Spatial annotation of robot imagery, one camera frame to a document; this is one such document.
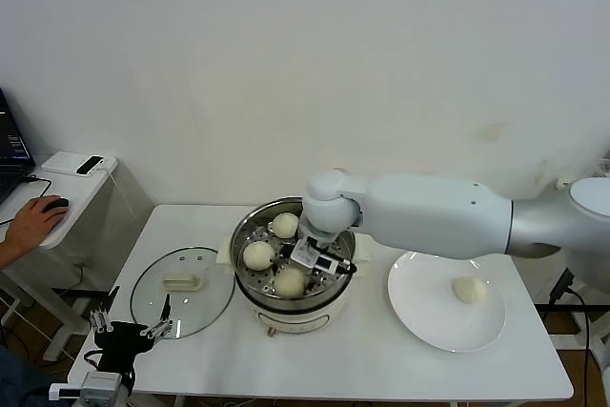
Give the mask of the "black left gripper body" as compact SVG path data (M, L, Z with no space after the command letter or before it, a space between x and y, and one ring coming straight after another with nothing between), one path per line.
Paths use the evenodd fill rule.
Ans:
M142 332L146 325L113 322L112 331L105 329L94 334L94 343L102 351L97 363L101 372L127 374L134 366L136 357L153 347L153 340Z

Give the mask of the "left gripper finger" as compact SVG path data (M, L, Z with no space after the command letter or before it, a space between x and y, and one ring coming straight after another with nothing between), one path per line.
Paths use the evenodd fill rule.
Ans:
M172 328L171 295L166 294L159 322L142 330L140 334L146 338L163 338Z
M109 317L109 311L119 291L119 287L115 286L109 295L102 300L97 308L90 311L91 329L96 333L110 333L113 331L112 321Z

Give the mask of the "person's bare hand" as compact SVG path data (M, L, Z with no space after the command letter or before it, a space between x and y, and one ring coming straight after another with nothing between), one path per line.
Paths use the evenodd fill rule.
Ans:
M67 207L46 211L60 199L59 195L33 198L16 214L1 243L2 260L13 261L40 245L68 211Z

